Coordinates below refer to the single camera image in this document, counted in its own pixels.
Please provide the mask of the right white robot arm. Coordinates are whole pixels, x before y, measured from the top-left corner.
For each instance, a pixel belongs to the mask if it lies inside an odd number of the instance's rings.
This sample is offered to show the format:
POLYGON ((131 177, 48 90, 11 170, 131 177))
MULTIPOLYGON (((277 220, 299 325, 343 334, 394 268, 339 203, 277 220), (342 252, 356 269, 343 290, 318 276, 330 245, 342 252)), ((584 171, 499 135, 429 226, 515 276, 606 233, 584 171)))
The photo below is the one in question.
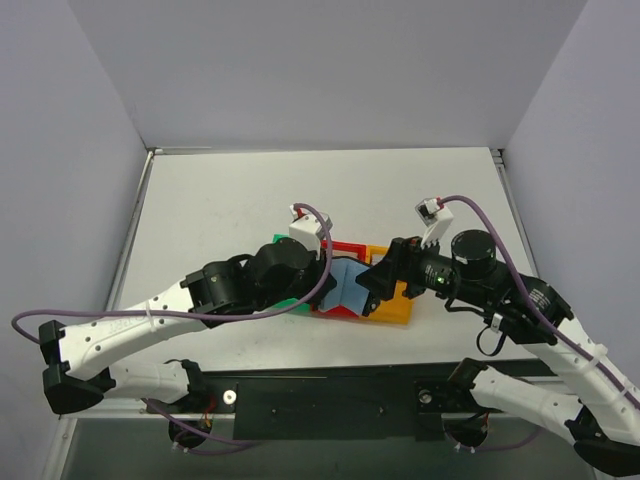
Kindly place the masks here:
POLYGON ((376 300, 390 299, 397 282, 403 282, 405 296, 431 290, 444 300, 447 311, 454 301, 463 302, 464 310, 536 356, 571 391, 557 394, 465 358, 447 381, 453 406, 468 409, 476 404, 518 416, 564 439, 597 470, 614 477, 638 474, 638 388, 611 381, 600 370, 611 364, 604 347, 589 338, 550 285, 524 275, 525 289, 518 290, 488 232, 457 234, 448 257, 437 246, 420 246, 416 237, 396 238, 387 254, 356 282, 376 300))

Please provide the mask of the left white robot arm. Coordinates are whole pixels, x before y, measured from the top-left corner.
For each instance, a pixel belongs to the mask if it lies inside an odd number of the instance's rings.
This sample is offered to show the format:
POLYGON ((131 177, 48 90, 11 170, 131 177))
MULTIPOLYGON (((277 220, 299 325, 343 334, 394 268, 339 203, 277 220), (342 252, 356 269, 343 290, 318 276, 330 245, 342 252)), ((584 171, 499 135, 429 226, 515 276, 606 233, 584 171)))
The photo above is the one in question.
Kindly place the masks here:
POLYGON ((337 285, 331 254, 284 237, 254 255, 206 264, 145 303, 80 325, 39 328, 45 398, 56 414, 78 413, 106 398, 150 399, 182 411, 213 395, 190 360, 137 363, 131 355, 187 333, 256 316, 285 300, 321 300, 337 285))

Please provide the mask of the black card holder wallet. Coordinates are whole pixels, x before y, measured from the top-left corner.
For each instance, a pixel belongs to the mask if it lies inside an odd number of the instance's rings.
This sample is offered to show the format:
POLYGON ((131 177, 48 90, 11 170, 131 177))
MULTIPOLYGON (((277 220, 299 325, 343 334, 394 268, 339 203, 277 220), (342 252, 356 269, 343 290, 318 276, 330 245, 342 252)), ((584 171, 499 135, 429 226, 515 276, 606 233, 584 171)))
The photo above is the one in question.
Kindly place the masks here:
POLYGON ((344 307, 355 315, 367 316, 370 313, 370 293, 356 282, 356 278, 370 268, 369 264, 352 257, 334 257, 330 275, 336 281, 336 286, 324 296, 318 310, 327 313, 344 307))

